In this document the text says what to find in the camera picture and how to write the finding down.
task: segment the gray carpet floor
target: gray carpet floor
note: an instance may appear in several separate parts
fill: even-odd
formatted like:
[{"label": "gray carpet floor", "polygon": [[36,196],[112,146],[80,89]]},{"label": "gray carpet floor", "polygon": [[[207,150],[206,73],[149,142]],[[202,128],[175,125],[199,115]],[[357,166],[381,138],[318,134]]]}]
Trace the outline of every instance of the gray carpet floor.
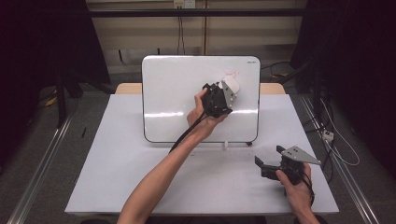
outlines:
[{"label": "gray carpet floor", "polygon": [[[285,90],[290,95],[301,122],[309,120],[293,83],[285,85]],[[78,105],[76,113],[24,223],[80,223],[87,218],[103,218],[111,223],[117,221],[116,216],[76,217],[64,212],[106,110],[108,99],[108,95],[91,88],[85,88],[81,99],[67,99],[69,105],[72,103]],[[343,116],[342,108],[338,108],[336,102],[332,103],[332,107],[337,129],[361,157],[360,165],[348,167],[350,172],[374,208],[379,221],[396,223],[395,179],[374,159],[364,141],[353,134],[347,118]],[[0,175],[0,223],[7,223],[50,144],[56,124],[56,105],[40,106],[37,109],[29,133]],[[309,124],[305,128],[310,130],[313,126]],[[307,137],[317,157],[324,160],[325,150],[318,134],[308,133]],[[354,154],[338,135],[335,136],[335,140],[345,160],[356,160]],[[333,178],[329,185],[340,213],[327,215],[325,218],[329,223],[364,223],[343,180],[335,169],[333,171]],[[330,164],[327,164],[324,173],[326,176],[331,173]],[[292,223],[292,221],[293,216],[267,217],[268,223]]]}]

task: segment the person's left hand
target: person's left hand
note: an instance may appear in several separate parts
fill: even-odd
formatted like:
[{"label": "person's left hand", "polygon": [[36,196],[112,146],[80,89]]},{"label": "person's left hand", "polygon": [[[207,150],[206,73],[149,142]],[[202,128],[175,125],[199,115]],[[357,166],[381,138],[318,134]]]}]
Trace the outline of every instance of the person's left hand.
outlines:
[{"label": "person's left hand", "polygon": [[[195,99],[195,108],[190,112],[187,116],[187,122],[189,126],[191,126],[204,112],[204,107],[202,105],[202,97],[205,95],[207,88],[203,89],[201,92],[194,96]],[[210,134],[212,134],[215,127],[223,122],[227,118],[227,115],[222,115],[219,118],[215,119],[213,117],[207,117],[202,120],[189,134],[189,136],[194,136],[198,141],[203,141]]]}]

